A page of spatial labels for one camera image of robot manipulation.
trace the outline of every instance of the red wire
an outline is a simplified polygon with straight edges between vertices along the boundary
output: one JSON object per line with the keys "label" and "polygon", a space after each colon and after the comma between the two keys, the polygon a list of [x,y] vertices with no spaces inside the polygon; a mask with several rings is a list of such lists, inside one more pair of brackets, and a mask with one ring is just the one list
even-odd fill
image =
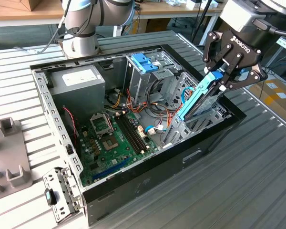
{"label": "red wire", "polygon": [[70,112],[67,108],[63,107],[63,109],[64,109],[66,112],[69,113],[70,118],[71,118],[71,120],[72,120],[73,129],[74,129],[74,143],[76,144],[76,128],[75,128],[75,121],[74,121],[73,115],[71,114],[71,112]]}

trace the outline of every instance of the robotic arm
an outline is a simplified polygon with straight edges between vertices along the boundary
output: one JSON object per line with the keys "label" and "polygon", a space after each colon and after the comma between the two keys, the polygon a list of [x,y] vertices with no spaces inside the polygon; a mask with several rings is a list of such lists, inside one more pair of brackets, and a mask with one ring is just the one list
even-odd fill
{"label": "robotic arm", "polygon": [[62,47],[69,58],[97,54],[95,27],[126,25],[134,15],[134,0],[63,0],[67,11]]}
{"label": "robotic arm", "polygon": [[[182,120],[209,109],[223,92],[266,80],[260,62],[286,35],[286,0],[229,0],[220,17],[231,29],[209,32],[203,54],[206,77],[179,111]],[[249,74],[239,80],[244,68],[250,68]]]}

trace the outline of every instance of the metal table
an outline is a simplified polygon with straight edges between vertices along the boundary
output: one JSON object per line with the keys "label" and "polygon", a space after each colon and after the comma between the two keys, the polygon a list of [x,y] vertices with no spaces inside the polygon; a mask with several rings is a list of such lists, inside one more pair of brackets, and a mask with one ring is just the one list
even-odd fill
{"label": "metal table", "polygon": [[[99,39],[104,52],[171,45],[203,71],[195,47],[172,31]],[[86,228],[78,214],[61,226],[44,197],[41,176],[60,159],[29,66],[64,59],[60,47],[41,55],[0,51],[0,118],[20,120],[33,185],[0,199],[0,229]],[[247,118],[215,151],[94,225],[97,229],[286,228],[286,124],[247,90],[227,96]]]}

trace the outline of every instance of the metal bracket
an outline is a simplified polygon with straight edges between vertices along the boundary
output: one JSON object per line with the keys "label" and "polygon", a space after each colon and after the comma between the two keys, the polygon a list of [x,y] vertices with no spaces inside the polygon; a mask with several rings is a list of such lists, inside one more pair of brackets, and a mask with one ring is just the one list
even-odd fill
{"label": "metal bracket", "polygon": [[57,223],[83,207],[82,195],[70,168],[54,168],[42,178],[46,187],[45,196]]}

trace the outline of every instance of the blue cable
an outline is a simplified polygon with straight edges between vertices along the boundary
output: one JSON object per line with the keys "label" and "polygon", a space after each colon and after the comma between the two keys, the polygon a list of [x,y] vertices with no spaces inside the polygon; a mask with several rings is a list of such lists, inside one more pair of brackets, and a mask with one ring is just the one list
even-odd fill
{"label": "blue cable", "polygon": [[149,129],[153,128],[154,126],[153,125],[149,125],[145,128],[145,132],[147,132]]}
{"label": "blue cable", "polygon": [[193,87],[186,87],[183,89],[182,94],[181,94],[181,100],[182,100],[183,104],[185,104],[184,93],[185,93],[186,89],[191,89],[193,92],[195,91],[195,89]]}

